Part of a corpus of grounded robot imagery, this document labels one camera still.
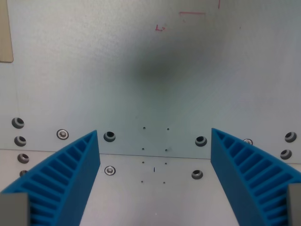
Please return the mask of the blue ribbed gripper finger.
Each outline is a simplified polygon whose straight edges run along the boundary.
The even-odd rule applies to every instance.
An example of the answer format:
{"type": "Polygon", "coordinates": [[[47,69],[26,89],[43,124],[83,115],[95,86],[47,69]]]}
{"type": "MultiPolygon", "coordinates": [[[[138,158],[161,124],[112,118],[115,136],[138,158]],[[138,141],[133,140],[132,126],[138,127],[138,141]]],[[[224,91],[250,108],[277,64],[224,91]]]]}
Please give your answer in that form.
{"type": "Polygon", "coordinates": [[[211,164],[241,226],[287,226],[287,187],[299,171],[218,129],[211,134],[211,164]]]}
{"type": "Polygon", "coordinates": [[[32,226],[78,226],[99,167],[94,130],[31,168],[2,193],[28,194],[32,226]]]}

